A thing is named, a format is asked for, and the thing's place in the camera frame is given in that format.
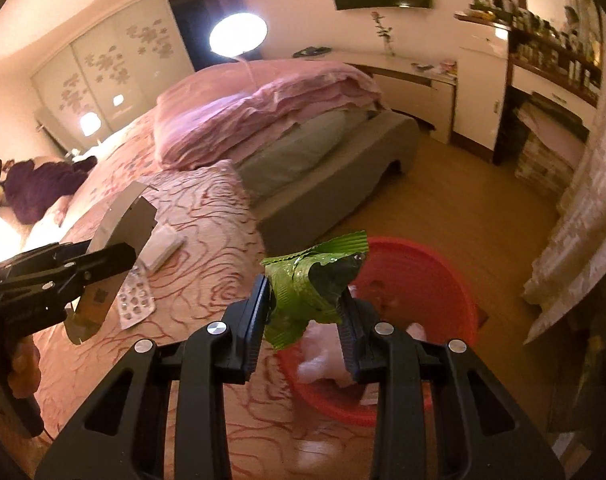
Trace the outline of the white low tv cabinet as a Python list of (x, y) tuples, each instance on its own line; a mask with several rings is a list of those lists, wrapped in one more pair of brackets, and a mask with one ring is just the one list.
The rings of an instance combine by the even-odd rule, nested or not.
[(391, 110), (429, 124), (433, 139), (443, 144), (451, 141), (457, 90), (455, 76), (410, 58), (384, 54), (332, 50), (306, 59), (337, 61), (358, 68), (376, 81)]

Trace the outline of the white tissue pack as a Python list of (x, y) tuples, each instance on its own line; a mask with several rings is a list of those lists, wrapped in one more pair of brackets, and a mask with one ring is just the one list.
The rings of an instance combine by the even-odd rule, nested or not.
[(149, 274), (157, 272), (166, 260), (184, 245), (186, 237), (168, 224), (158, 224), (143, 246), (138, 260)]

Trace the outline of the white tall cabinet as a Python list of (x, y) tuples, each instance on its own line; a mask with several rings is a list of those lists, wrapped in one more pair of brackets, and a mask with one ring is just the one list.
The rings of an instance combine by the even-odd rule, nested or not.
[(508, 73), (508, 32), (458, 21), (457, 90), (453, 141), (493, 162)]

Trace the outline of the grey bed frame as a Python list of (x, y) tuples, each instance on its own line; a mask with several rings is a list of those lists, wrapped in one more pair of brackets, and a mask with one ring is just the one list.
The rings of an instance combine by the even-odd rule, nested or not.
[(419, 138), (416, 120), (396, 112), (332, 112), (242, 162), (265, 252), (312, 245), (367, 200), (389, 168), (406, 174)]

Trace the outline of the green foil wrapper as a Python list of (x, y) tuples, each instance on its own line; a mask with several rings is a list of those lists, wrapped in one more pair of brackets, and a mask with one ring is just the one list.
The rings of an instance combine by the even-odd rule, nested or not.
[(357, 278), (368, 253), (366, 232), (356, 231), (262, 261), (275, 297), (264, 337), (274, 350), (299, 341), (309, 322), (341, 321), (341, 295)]

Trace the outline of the silver foil package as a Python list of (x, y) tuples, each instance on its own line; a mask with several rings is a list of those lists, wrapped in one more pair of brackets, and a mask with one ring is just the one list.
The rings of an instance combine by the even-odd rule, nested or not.
[(120, 286), (157, 225), (157, 208), (142, 196), (147, 188), (148, 185), (137, 181), (124, 188), (94, 231), (88, 247), (90, 254), (105, 254), (108, 248), (118, 244), (126, 244), (134, 253), (132, 257), (110, 256), (108, 262), (120, 271), (85, 287), (78, 304), (64, 321), (66, 334), (72, 344), (82, 344), (99, 332)]

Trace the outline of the clear plastic bag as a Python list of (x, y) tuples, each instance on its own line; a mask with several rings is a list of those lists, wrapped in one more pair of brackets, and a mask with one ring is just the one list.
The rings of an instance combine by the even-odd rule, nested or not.
[(339, 388), (354, 385), (343, 360), (341, 342), (335, 324), (309, 322), (300, 340), (301, 363), (297, 366), (297, 381), (312, 384), (322, 379), (335, 382)]

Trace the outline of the pink lace curtain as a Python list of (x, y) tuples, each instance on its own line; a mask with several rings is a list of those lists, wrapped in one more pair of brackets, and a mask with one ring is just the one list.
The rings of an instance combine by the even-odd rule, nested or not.
[(557, 205), (559, 220), (524, 284), (524, 301), (542, 310), (526, 344), (580, 304), (606, 274), (606, 18), (603, 40), (602, 88), (588, 143)]

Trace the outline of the plaid covered dresser stool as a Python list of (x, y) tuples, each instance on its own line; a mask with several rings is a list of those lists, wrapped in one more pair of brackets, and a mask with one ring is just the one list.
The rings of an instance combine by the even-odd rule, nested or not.
[(538, 92), (515, 115), (526, 129), (515, 177), (557, 204), (579, 167), (590, 132), (577, 114)]

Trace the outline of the red plastic mesh trash basket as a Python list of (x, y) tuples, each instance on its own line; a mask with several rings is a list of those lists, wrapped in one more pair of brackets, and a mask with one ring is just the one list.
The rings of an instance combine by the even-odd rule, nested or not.
[[(431, 344), (458, 338), (473, 346), (480, 314), (467, 285), (435, 250), (394, 237), (370, 237), (369, 253), (350, 285), (357, 299), (372, 304), (383, 318)], [(339, 388), (322, 379), (297, 381), (300, 341), (277, 353), (293, 395), (314, 410), (346, 425), (376, 425), (378, 389), (358, 385)]]

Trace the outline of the white sliding door wardrobe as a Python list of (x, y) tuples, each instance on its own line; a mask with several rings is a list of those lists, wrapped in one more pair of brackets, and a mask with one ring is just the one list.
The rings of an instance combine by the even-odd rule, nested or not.
[(87, 150), (151, 110), (193, 73), (169, 0), (135, 0), (32, 76), (38, 124), (63, 151)]

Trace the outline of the purple garment on bed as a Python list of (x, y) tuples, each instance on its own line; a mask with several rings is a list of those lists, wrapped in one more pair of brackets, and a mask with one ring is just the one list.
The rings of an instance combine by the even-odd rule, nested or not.
[(4, 204), (10, 207), (19, 222), (26, 226), (37, 223), (60, 198), (73, 196), (97, 166), (96, 156), (79, 162), (49, 160), (47, 157), (15, 162), (2, 166)]

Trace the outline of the dresser with cosmetics shelf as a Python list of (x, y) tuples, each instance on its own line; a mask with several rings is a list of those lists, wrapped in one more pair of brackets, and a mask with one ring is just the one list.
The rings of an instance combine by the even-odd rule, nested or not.
[(493, 25), (508, 32), (508, 73), (503, 116), (493, 162), (504, 143), (500, 140), (502, 121), (515, 92), (531, 96), (538, 92), (577, 114), (591, 127), (599, 98), (602, 69), (580, 52), (578, 38), (553, 29), (512, 0), (474, 0), (455, 20)]

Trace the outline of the rose pattern bedspread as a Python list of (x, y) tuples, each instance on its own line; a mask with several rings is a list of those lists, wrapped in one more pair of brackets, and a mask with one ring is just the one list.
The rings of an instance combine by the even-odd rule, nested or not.
[[(185, 242), (150, 278), (157, 307), (132, 328), (112, 308), (99, 332), (72, 344), (60, 327), (36, 338), (42, 381), (36, 398), (46, 429), (60, 434), (109, 369), (140, 338), (159, 344), (186, 339), (225, 307), (248, 295), (265, 248), (284, 242), (305, 248), (328, 231), (321, 218), (302, 234), (268, 229), (254, 217), (247, 192), (228, 162), (151, 178), (146, 199), (161, 223)], [(264, 347), (251, 380), (224, 390), (233, 477), (237, 479), (365, 479), (373, 431), (334, 422), (294, 400), (275, 353)]]

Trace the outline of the pill blister pack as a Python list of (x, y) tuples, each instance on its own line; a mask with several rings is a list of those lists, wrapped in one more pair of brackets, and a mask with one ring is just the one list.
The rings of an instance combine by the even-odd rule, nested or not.
[(120, 328), (128, 330), (155, 311), (155, 300), (143, 264), (136, 263), (127, 274), (116, 296)]

